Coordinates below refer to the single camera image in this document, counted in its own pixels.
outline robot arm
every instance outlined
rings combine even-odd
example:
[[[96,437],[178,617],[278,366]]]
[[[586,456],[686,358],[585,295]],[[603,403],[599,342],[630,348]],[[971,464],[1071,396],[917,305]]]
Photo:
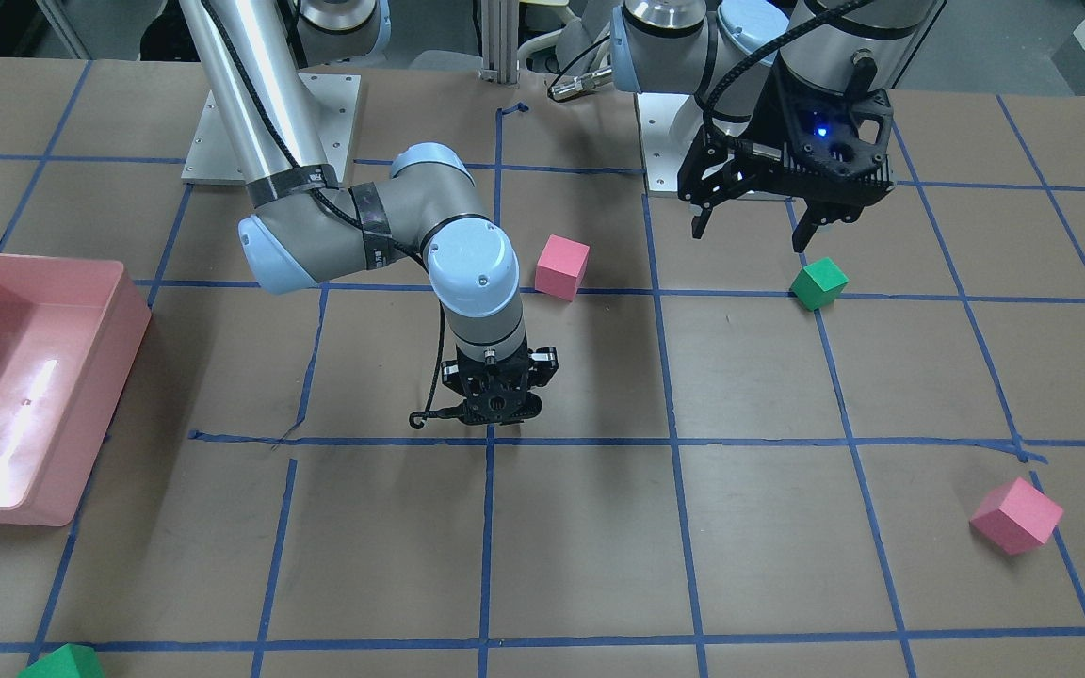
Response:
[[[419,143],[396,158],[387,181],[341,188],[320,143],[318,104],[296,73],[281,1],[181,0],[254,203],[239,235],[255,279],[283,293],[411,257],[430,273],[455,334],[457,360],[441,366],[443,383],[464,399],[414,412],[410,423],[538,415],[541,400],[529,389],[546,385],[559,360],[553,347],[526,344],[518,256],[486,218],[469,171],[447,146]],[[358,53],[386,39],[386,0],[303,0],[302,12],[305,54],[345,55],[312,31],[345,34],[335,42]]]
[[[853,222],[894,187],[885,87],[931,0],[624,0],[612,13],[617,89],[692,94],[702,111],[677,195],[701,238],[745,193],[804,197],[801,253],[819,226]],[[731,125],[746,124],[731,133]]]

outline pink bin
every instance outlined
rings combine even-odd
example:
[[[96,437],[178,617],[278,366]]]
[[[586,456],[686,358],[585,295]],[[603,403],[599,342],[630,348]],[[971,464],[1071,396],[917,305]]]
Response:
[[[0,254],[0,523],[74,519],[148,322],[119,261]]]

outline metal base plate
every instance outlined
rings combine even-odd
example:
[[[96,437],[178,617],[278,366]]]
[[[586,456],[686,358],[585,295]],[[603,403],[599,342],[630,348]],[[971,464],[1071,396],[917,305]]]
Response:
[[[329,164],[337,170],[337,179],[345,183],[345,175],[349,170],[349,150],[354,142],[354,120],[358,115],[359,77],[301,74],[301,80],[320,107],[320,145],[324,146]],[[220,111],[216,107],[216,99],[212,93],[207,94],[207,103],[203,104],[203,115],[199,117],[195,138],[187,151],[182,181],[245,186],[245,177],[238,168],[232,142],[225,132],[225,124],[220,120]]]
[[[642,167],[647,170],[647,193],[651,196],[676,197],[676,174],[680,171],[689,143],[693,141],[701,120],[685,129],[675,129],[676,113],[689,101],[689,94],[638,94],[636,112],[639,115],[639,143],[642,146]],[[743,125],[731,132],[744,129]],[[787,196],[754,190],[740,201],[788,201]]]

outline grid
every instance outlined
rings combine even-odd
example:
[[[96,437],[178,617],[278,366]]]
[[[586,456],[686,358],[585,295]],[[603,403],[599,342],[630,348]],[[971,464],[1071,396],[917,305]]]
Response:
[[[48,141],[47,150],[39,155],[26,154],[0,154],[0,159],[36,161],[38,166],[27,183],[25,192],[17,201],[16,209],[12,218],[3,229],[3,236],[0,239],[0,253],[8,245],[10,238],[16,228],[18,219],[25,212],[27,202],[38,184],[44,168],[51,163],[156,163],[156,164],[181,164],[181,158],[143,158],[143,157],[88,157],[88,155],[56,155],[53,150],[68,120],[69,112],[77,104],[82,85],[87,80],[93,63],[86,64],[79,76],[73,93],[68,97],[65,111],[61,115],[51,139]],[[480,435],[468,435],[468,437],[447,438],[392,438],[392,437],[288,437],[271,438],[261,435],[245,435],[243,432],[204,432],[190,430],[189,438],[215,444],[238,444],[238,443],[263,443],[280,444],[280,446],[483,446],[485,447],[485,485],[483,485],[483,527],[482,527],[482,572],[480,572],[480,614],[478,614],[478,636],[471,639],[268,639],[268,627],[270,627],[272,611],[275,610],[277,584],[283,558],[285,536],[288,536],[289,514],[292,510],[292,499],[296,494],[297,460],[290,459],[288,472],[285,472],[285,483],[282,494],[281,510],[277,516],[277,529],[275,537],[275,550],[271,552],[270,567],[268,567],[268,583],[264,589],[264,600],[261,605],[260,622],[254,639],[228,640],[228,642],[178,642],[178,640],[112,640],[95,644],[100,652],[117,653],[167,653],[167,652],[232,652],[252,653],[253,665],[251,675],[255,678],[261,675],[264,657],[268,653],[283,652],[305,652],[305,651],[395,651],[396,649],[468,649],[476,651],[478,678],[488,674],[488,652],[490,648],[562,648],[562,647],[622,647],[622,645],[690,645],[694,648],[697,656],[698,674],[702,678],[711,675],[710,664],[706,660],[706,648],[711,645],[749,645],[749,644],[813,644],[813,643],[847,643],[847,642],[896,642],[898,643],[902,656],[907,669],[907,675],[916,677],[917,664],[911,648],[912,640],[935,640],[935,639],[1012,639],[1012,637],[1024,637],[1025,639],[1038,639],[1038,637],[1082,637],[1085,639],[1085,626],[1043,626],[1043,627],[974,627],[974,628],[935,628],[935,630],[916,630],[908,628],[904,623],[903,613],[899,605],[898,589],[895,577],[892,574],[888,560],[885,541],[882,539],[882,528],[879,526],[877,510],[875,510],[875,499],[871,496],[869,481],[865,464],[861,463],[860,447],[863,446],[976,446],[986,447],[991,451],[998,451],[1017,456],[1021,462],[1036,462],[1047,464],[1047,458],[1039,451],[1060,449],[1060,447],[1085,447],[1085,439],[1024,439],[1013,421],[1008,398],[1004,394],[1003,383],[996,369],[995,360],[992,359],[990,348],[982,329],[979,325],[978,317],[972,308],[973,302],[985,302],[985,304],[1081,304],[1085,305],[1085,297],[1069,296],[970,296],[961,284],[959,271],[950,251],[948,251],[946,238],[940,229],[937,218],[935,218],[933,207],[930,202],[927,188],[942,189],[990,189],[990,190],[1036,190],[1044,192],[1049,197],[1052,209],[1056,210],[1060,226],[1067,232],[1069,241],[1073,245],[1077,257],[1082,259],[1085,267],[1085,253],[1082,251],[1080,240],[1075,236],[1071,225],[1068,222],[1067,214],[1060,207],[1058,193],[1085,192],[1085,186],[1052,186],[1046,181],[1029,143],[1024,141],[1024,135],[1017,126],[1017,120],[1012,118],[1007,103],[1001,98],[998,99],[1003,114],[1007,118],[1009,128],[1016,133],[1025,158],[1029,159],[1033,171],[1036,172],[1038,184],[994,184],[994,183],[961,183],[943,181],[922,181],[914,166],[911,153],[907,143],[903,140],[903,135],[896,129],[896,142],[901,146],[903,155],[908,163],[910,179],[904,181],[907,189],[914,189],[929,218],[933,234],[939,242],[944,259],[956,286],[956,295],[882,295],[882,293],[844,293],[844,299],[890,299],[890,300],[918,300],[918,302],[942,302],[943,304],[960,304],[963,306],[968,318],[970,330],[979,348],[981,348],[982,359],[985,361],[991,381],[995,385],[998,395],[1003,415],[1007,421],[1008,435],[1006,438],[929,438],[929,437],[858,437],[853,434],[852,421],[850,421],[847,405],[845,404],[844,391],[841,387],[839,370],[837,369],[835,355],[831,348],[831,338],[828,335],[827,324],[824,320],[822,311],[815,311],[815,323],[819,343],[822,347],[822,359],[826,361],[828,373],[831,375],[831,386],[834,391],[837,405],[839,406],[839,420],[843,427],[843,437],[832,438],[784,438],[784,439],[762,439],[762,438],[690,438],[681,437],[677,432],[677,420],[675,413],[675,395],[673,395],[672,367],[668,363],[667,332],[664,328],[664,299],[672,296],[789,296],[788,292],[770,291],[770,289],[663,289],[658,267],[658,254],[651,223],[651,202],[652,199],[642,194],[641,207],[644,215],[644,228],[647,239],[647,258],[649,258],[651,286],[650,289],[582,289],[582,295],[617,295],[617,296],[650,296],[653,305],[655,328],[659,333],[660,366],[663,379],[664,407],[667,413],[667,436],[665,438],[535,438],[535,437],[508,437],[508,435],[496,434],[496,428],[489,427]],[[562,167],[534,167],[522,166],[522,164],[503,163],[503,120],[509,115],[529,115],[529,106],[525,103],[518,103],[509,108],[498,108],[496,111],[496,162],[492,164],[469,163],[470,168],[481,168],[495,172],[496,201],[494,205],[496,221],[500,222],[501,212],[501,180],[503,172],[560,172],[560,174],[625,174],[638,175],[641,170],[636,168],[562,168]],[[357,159],[357,164],[367,166],[386,166],[390,159]],[[163,248],[158,267],[150,279],[139,279],[137,283],[140,287],[148,287],[148,304],[151,308],[155,304],[163,289],[175,287],[225,287],[225,289],[254,289],[253,282],[212,282],[210,280],[168,280],[165,271],[175,247],[180,228],[182,226],[187,207],[194,189],[190,186],[184,190],[180,203],[178,203],[174,223],[168,231],[167,243]],[[792,226],[796,221],[796,215],[792,203],[787,203],[789,222]],[[802,265],[805,266],[806,258],[803,254]],[[310,394],[312,394],[312,383],[316,363],[318,363],[318,353],[320,342],[322,342],[323,328],[326,323],[329,296],[332,291],[384,291],[384,292],[426,292],[430,286],[426,284],[387,284],[387,283],[347,283],[328,282],[319,289],[318,297],[318,329],[312,343],[312,353],[305,366],[303,391],[301,400],[296,408],[296,421],[293,431],[305,421],[307,408],[309,408]],[[533,295],[533,289],[524,289],[526,295]],[[692,613],[692,634],[689,635],[666,635],[666,636],[595,636],[595,637],[565,637],[565,636],[539,636],[539,637],[513,637],[513,639],[496,639],[490,636],[490,597],[492,597],[492,557],[494,557],[494,496],[496,484],[496,447],[497,446],[664,446],[671,450],[673,479],[675,479],[676,512],[680,523],[681,557],[685,561],[686,583],[689,589],[689,609]],[[855,469],[857,489],[860,491],[865,503],[871,538],[873,538],[875,550],[881,567],[883,585],[885,585],[889,597],[889,604],[895,629],[892,631],[806,631],[806,634],[706,634],[702,622],[702,605],[699,600],[698,576],[694,567],[694,554],[692,539],[689,533],[689,510],[686,507],[685,481],[681,471],[681,448],[693,446],[838,446],[847,447],[850,458]],[[1043,488],[1041,477],[1036,469],[1030,472],[1033,484],[1038,489]],[[82,494],[82,504],[86,497],[94,486],[95,476],[91,475],[86,492]],[[53,578],[51,592],[47,600],[47,606],[42,617],[39,619],[38,630],[31,643],[0,643],[0,653],[27,653],[29,661],[37,660],[43,652],[52,651],[60,647],[58,642],[48,639],[49,625],[52,623],[56,602],[61,597],[61,589],[68,573],[69,560],[75,552],[79,527],[81,527],[82,507],[68,529],[68,536],[61,554],[60,565]],[[1080,572],[1072,562],[1069,554],[1067,541],[1063,540],[1060,529],[1055,532],[1056,548],[1067,567],[1069,579],[1073,585],[1074,596],[1082,606],[1082,614],[1085,617],[1085,591],[1082,586]]]

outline cube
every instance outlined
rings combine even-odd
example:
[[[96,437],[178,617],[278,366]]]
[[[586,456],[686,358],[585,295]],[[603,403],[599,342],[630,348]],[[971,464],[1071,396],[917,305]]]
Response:
[[[840,292],[844,291],[845,284],[847,276],[844,271],[835,266],[835,261],[825,257],[797,271],[797,278],[793,280],[789,291],[797,296],[806,310],[813,311],[834,302]]]
[[[93,649],[67,644],[23,669],[18,678],[103,678],[103,667]]]
[[[560,299],[573,300],[588,265],[589,245],[551,235],[547,238],[538,269],[534,271],[534,289]]]
[[[1017,554],[1045,545],[1062,512],[1052,499],[1017,477],[992,489],[969,523],[1007,554]]]

